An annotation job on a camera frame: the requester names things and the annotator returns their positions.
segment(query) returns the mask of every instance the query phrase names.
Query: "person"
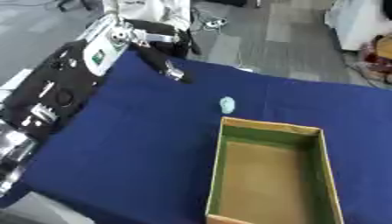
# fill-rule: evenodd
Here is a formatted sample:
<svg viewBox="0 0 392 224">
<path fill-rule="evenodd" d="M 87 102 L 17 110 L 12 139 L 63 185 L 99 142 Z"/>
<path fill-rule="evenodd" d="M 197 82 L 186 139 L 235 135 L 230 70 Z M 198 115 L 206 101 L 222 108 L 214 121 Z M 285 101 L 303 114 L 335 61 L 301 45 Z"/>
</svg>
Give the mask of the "person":
<svg viewBox="0 0 392 224">
<path fill-rule="evenodd" d="M 136 28 L 160 34 L 180 36 L 177 44 L 154 43 L 161 52 L 185 58 L 191 37 L 190 0 L 102 0 L 105 14 L 115 14 L 129 20 Z"/>
</svg>

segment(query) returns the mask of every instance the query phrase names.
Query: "gray carpet floor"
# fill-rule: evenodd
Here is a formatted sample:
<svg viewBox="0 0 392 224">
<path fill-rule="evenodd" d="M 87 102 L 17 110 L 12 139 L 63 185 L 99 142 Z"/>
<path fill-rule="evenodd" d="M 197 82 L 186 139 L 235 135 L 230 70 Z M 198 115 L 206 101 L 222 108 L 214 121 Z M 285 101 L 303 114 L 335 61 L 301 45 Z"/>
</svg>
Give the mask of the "gray carpet floor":
<svg viewBox="0 0 392 224">
<path fill-rule="evenodd" d="M 228 24 L 220 31 L 196 31 L 200 23 L 195 22 L 192 29 L 203 55 L 189 59 L 251 68 L 259 74 L 367 85 L 347 69 L 333 32 L 323 23 L 324 11 L 333 0 L 262 0 L 260 9 L 253 1 L 244 8 L 196 3 L 203 18 L 226 18 Z M 37 65 L 56 47 L 77 37 L 102 11 L 99 0 L 90 1 L 93 12 L 75 1 L 67 6 L 67 13 L 59 12 L 54 3 L 22 7 L 7 2 L 0 1 L 0 82 Z"/>
</svg>

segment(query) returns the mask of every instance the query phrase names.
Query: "person's arm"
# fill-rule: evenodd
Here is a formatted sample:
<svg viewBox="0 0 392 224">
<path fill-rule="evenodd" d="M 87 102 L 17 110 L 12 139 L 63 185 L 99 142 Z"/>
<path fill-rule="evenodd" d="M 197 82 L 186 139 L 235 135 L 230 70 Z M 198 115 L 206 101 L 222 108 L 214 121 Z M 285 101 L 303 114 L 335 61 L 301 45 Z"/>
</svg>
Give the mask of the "person's arm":
<svg viewBox="0 0 392 224">
<path fill-rule="evenodd" d="M 191 0 L 168 0 L 167 3 L 170 11 L 164 23 L 186 32 L 191 26 Z"/>
<path fill-rule="evenodd" d="M 118 1 L 117 0 L 102 0 L 103 11 L 105 14 L 118 13 Z"/>
</svg>

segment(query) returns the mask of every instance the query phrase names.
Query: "table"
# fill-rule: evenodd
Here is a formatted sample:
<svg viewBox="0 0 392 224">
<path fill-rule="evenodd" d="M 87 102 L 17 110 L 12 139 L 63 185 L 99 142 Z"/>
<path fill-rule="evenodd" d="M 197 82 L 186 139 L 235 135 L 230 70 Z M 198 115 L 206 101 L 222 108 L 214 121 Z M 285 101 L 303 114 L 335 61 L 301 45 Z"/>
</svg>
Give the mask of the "table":
<svg viewBox="0 0 392 224">
<path fill-rule="evenodd" d="M 325 130 L 347 224 L 392 220 L 392 94 L 386 90 L 288 80 L 228 66 L 175 61 L 185 85 L 151 71 L 133 52 L 34 158 L 32 190 L 98 223 L 202 223 L 222 117 Z"/>
</svg>

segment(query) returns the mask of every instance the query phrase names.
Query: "robotic arm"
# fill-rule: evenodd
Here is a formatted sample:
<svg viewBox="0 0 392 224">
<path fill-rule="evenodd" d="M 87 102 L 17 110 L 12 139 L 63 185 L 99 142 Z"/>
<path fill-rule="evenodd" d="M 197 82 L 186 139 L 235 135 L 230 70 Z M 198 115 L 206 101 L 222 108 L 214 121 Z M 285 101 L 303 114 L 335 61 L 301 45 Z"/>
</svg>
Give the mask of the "robotic arm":
<svg viewBox="0 0 392 224">
<path fill-rule="evenodd" d="M 0 197 L 20 179 L 40 145 L 81 110 L 130 45 L 160 74 L 189 82 L 150 46 L 151 41 L 175 43 L 179 36 L 149 34 L 122 20 L 101 17 L 7 92 L 0 109 Z"/>
</svg>

